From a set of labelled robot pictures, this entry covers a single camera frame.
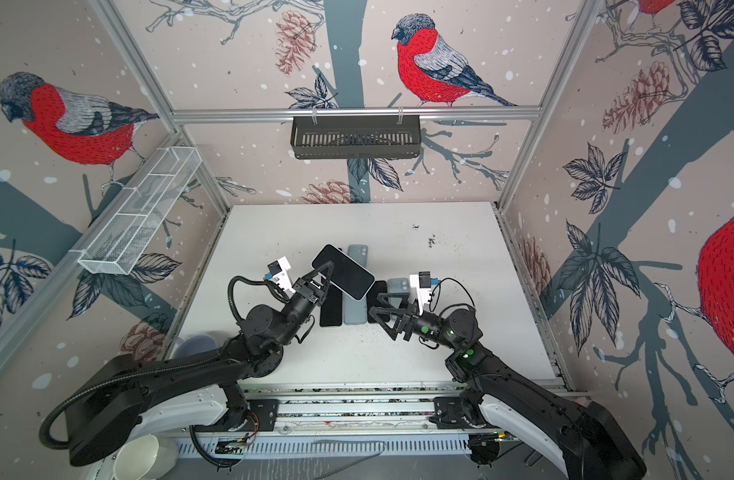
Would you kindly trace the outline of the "black phone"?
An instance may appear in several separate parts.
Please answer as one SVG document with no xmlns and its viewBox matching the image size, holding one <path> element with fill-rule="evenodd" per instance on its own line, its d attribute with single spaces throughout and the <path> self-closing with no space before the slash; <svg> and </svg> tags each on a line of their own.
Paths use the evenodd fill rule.
<svg viewBox="0 0 734 480">
<path fill-rule="evenodd" d="M 329 295 L 320 309 L 319 324 L 322 328 L 339 327 L 343 324 L 343 300 L 336 293 Z"/>
<path fill-rule="evenodd" d="M 367 294 L 367 312 L 369 313 L 373 307 L 383 308 L 386 306 L 382 300 L 382 294 L 387 293 L 387 282 L 385 280 L 376 280 Z M 375 319 L 368 314 L 368 323 L 376 324 Z"/>
<path fill-rule="evenodd" d="M 331 282 L 354 300 L 366 296 L 375 282 L 374 275 L 366 267 L 360 266 L 347 255 L 347 249 L 343 252 L 331 244 L 325 245 L 311 266 L 314 268 L 324 262 L 334 263 Z"/>
</svg>

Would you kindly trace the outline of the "light blue phone case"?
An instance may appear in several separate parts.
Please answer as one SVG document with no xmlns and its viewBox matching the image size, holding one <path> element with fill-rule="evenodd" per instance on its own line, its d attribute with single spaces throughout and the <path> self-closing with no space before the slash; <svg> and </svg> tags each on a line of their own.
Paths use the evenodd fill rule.
<svg viewBox="0 0 734 480">
<path fill-rule="evenodd" d="M 368 322 L 367 296 L 360 300 L 354 300 L 345 295 L 342 300 L 342 323 L 344 325 L 363 325 Z"/>
<path fill-rule="evenodd" d="M 363 244 L 352 244 L 347 248 L 347 255 L 362 267 L 367 266 L 368 246 Z"/>
<path fill-rule="evenodd" d="M 409 279 L 406 277 L 388 279 L 387 292 L 391 295 L 409 296 L 411 292 Z"/>
</svg>

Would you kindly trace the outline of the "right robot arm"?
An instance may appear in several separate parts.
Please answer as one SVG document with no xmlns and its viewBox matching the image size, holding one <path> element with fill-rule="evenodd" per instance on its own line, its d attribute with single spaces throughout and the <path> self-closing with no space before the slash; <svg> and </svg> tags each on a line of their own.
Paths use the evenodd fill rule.
<svg viewBox="0 0 734 480">
<path fill-rule="evenodd" d="M 451 349 L 445 366 L 466 387 L 461 399 L 470 424 L 515 435 L 568 479 L 645 477 L 645 462 L 605 407 L 560 397 L 509 367 L 482 344 L 474 308 L 459 305 L 441 316 L 382 301 L 369 314 L 391 338 L 417 335 Z"/>
</svg>

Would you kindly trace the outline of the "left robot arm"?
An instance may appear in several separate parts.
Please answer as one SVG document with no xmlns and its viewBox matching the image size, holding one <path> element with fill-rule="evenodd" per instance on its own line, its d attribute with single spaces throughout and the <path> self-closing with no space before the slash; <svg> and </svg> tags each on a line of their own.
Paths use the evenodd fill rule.
<svg viewBox="0 0 734 480">
<path fill-rule="evenodd" d="M 217 423 L 237 424 L 247 409 L 237 383 L 262 378 L 281 363 L 285 346 L 300 340 L 299 330 L 326 299 L 334 264 L 325 262 L 299 278 L 281 310 L 253 307 L 240 320 L 241 331 L 214 350 L 180 359 L 142 363 L 129 355 L 113 358 L 70 398 L 65 409 L 67 449 L 72 466 L 86 466 L 121 447 L 145 412 L 184 394 L 217 386 L 226 395 Z"/>
</svg>

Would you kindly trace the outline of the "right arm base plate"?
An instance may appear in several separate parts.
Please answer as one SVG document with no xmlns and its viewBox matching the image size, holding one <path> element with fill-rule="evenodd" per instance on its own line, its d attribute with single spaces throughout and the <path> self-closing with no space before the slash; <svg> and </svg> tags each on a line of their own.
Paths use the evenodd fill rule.
<svg viewBox="0 0 734 480">
<path fill-rule="evenodd" d="M 495 426 L 485 420 L 480 410 L 481 403 L 482 398 L 435 397 L 428 421 L 442 430 L 494 430 Z"/>
</svg>

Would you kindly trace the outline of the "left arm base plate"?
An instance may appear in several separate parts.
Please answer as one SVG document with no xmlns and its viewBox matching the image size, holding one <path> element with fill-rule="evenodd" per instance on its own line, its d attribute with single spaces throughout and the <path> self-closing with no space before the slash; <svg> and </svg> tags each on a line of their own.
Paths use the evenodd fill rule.
<svg viewBox="0 0 734 480">
<path fill-rule="evenodd" d="M 274 430 L 280 403 L 276 399 L 245 400 L 231 407 L 224 417 L 224 430 L 229 432 L 271 432 Z"/>
</svg>

